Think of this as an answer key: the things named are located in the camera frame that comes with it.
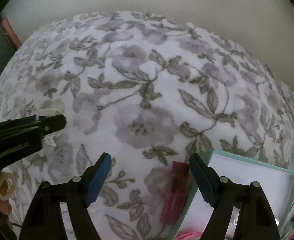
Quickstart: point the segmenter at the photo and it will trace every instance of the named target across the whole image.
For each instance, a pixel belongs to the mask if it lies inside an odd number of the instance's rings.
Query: floral pattern
[[[102,239],[165,239],[171,163],[193,153],[223,149],[294,170],[294,93],[241,46],[191,23],[115,12],[40,27],[0,77],[0,122],[48,107],[67,119],[55,146],[8,168],[18,223],[41,182],[81,175],[102,152],[112,169],[88,208]]]

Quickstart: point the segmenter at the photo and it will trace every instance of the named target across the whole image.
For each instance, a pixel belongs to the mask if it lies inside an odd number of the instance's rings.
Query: pink cloth
[[[190,232],[190,233],[183,234],[179,237],[176,237],[175,240],[188,240],[191,238],[201,237],[202,235],[203,233],[201,232]]]

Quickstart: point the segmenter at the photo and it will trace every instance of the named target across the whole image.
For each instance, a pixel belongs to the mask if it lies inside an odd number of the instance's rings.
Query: pink bottle
[[[177,222],[188,198],[186,190],[188,173],[189,165],[187,163],[173,162],[171,182],[165,196],[160,223],[174,225]]]

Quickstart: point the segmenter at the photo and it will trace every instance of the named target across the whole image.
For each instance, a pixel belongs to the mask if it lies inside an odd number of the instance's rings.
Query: black clamp
[[[60,202],[67,203],[77,240],[101,240],[86,208],[96,201],[110,169],[111,157],[103,153],[82,176],[65,184],[43,182],[28,209],[19,240],[67,240]]]
[[[214,208],[200,240],[224,240],[234,206],[240,212],[233,240],[280,240],[272,209],[257,181],[242,185],[219,177],[198,154],[190,157],[189,168],[204,201]]]
[[[0,123],[0,170],[42,149],[45,135],[66,126],[62,115],[51,117],[29,116]]]

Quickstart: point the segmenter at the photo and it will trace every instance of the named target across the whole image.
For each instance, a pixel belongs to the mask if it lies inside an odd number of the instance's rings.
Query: pink plastic object
[[[201,232],[190,232],[190,233],[186,233],[186,234],[183,234],[181,236],[176,237],[175,240],[188,240],[191,238],[201,237],[202,235],[203,235],[203,233],[201,233]]]
[[[174,225],[186,205],[188,192],[186,190],[189,165],[173,162],[171,171],[171,183],[165,196],[165,202],[161,211],[160,223]]]

